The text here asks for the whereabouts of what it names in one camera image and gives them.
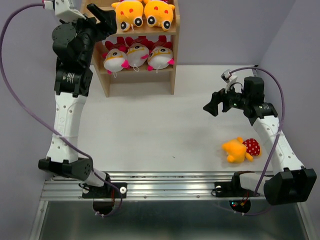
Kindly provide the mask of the orange plush toy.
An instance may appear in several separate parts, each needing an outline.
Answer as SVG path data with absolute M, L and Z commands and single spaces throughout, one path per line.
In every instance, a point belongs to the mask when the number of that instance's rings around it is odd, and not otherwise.
M 144 6 L 141 0 L 120 0 L 111 6 L 115 10 L 116 22 L 122 32 L 142 27 Z

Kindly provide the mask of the white pink striped plush toy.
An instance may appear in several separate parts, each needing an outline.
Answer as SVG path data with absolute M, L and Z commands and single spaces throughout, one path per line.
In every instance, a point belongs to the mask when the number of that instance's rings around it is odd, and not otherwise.
M 135 72 L 140 71 L 140 67 L 146 62 L 149 57 L 153 43 L 147 39 L 146 36 L 138 36 L 133 39 L 126 37 L 125 43 L 127 45 L 127 60 L 129 66 Z

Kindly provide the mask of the orange plush toy polka-dot dress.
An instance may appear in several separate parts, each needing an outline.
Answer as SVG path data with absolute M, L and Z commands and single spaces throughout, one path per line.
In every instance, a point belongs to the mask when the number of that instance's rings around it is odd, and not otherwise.
M 163 31 L 171 28 L 175 6 L 166 0 L 144 0 L 144 15 L 149 27 L 159 27 Z

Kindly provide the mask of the orange plush toy face down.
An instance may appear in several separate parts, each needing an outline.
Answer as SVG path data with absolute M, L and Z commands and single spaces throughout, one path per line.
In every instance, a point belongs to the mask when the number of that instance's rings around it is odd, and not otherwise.
M 262 154 L 262 147 L 255 138 L 243 140 L 237 137 L 223 143 L 221 148 L 227 154 L 227 162 L 232 164 L 241 164 L 245 160 L 252 162 Z

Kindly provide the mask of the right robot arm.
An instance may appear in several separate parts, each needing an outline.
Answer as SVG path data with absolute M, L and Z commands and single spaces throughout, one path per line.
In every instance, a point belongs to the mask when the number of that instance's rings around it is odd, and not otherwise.
M 295 156 L 281 127 L 278 113 L 271 103 L 265 102 L 265 83 L 260 77 L 249 76 L 244 79 L 241 92 L 236 92 L 236 76 L 225 78 L 226 87 L 212 94 L 210 102 L 203 109 L 216 117 L 218 105 L 222 112 L 232 108 L 243 111 L 250 125 L 256 131 L 260 142 L 241 137 L 222 144 L 229 163 L 253 161 L 265 149 L 267 164 L 272 166 L 273 174 L 266 175 L 253 171 L 235 172 L 230 181 L 216 182 L 214 194 L 220 198 L 263 196 L 272 205 L 305 202 L 317 179 L 314 169 L 306 168 Z

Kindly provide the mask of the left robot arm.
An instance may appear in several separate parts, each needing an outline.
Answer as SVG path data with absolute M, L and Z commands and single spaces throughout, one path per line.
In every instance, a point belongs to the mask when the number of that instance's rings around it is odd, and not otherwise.
M 94 168 L 92 157 L 78 149 L 83 108 L 89 95 L 93 72 L 90 69 L 96 43 L 117 32 L 114 10 L 87 5 L 88 17 L 71 0 L 44 0 L 44 9 L 53 10 L 61 24 L 52 32 L 52 49 L 57 56 L 55 119 L 49 150 L 38 168 L 57 176 L 83 181 L 95 193 L 111 193 L 108 175 Z

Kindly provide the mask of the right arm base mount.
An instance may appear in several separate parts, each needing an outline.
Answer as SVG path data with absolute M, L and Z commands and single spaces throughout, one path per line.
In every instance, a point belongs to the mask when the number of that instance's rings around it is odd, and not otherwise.
M 229 207 L 235 213 L 246 215 L 251 209 L 250 198 L 254 196 L 254 192 L 233 184 L 231 181 L 218 181 L 214 183 L 211 195 L 217 198 L 230 198 Z

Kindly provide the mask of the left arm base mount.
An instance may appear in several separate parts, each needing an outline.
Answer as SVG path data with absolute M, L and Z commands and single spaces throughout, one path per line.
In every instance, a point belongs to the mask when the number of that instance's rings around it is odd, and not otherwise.
M 93 209 L 99 214 L 109 214 L 119 203 L 120 194 L 113 187 L 89 186 L 86 183 L 78 186 L 82 189 L 82 198 L 93 200 Z

